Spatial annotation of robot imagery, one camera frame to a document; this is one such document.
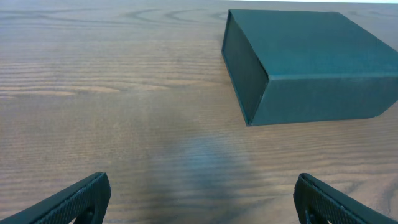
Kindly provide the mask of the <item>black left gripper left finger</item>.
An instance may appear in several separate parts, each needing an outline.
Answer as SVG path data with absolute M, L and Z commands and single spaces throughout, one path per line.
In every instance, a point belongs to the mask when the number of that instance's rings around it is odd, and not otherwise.
M 96 172 L 1 220 L 2 224 L 102 224 L 111 197 L 106 173 Z

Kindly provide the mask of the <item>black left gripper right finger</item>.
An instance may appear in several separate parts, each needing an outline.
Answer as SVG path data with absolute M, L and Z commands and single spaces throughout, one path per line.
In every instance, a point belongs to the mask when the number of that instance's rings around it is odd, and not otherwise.
M 299 175 L 293 198 L 301 224 L 397 224 L 307 173 Z

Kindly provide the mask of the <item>dark green gift box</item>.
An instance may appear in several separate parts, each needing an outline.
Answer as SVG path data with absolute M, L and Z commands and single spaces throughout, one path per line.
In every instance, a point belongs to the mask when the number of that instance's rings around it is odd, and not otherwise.
M 221 53 L 249 126 L 373 118 L 397 101 L 397 52 L 338 12 L 231 9 Z

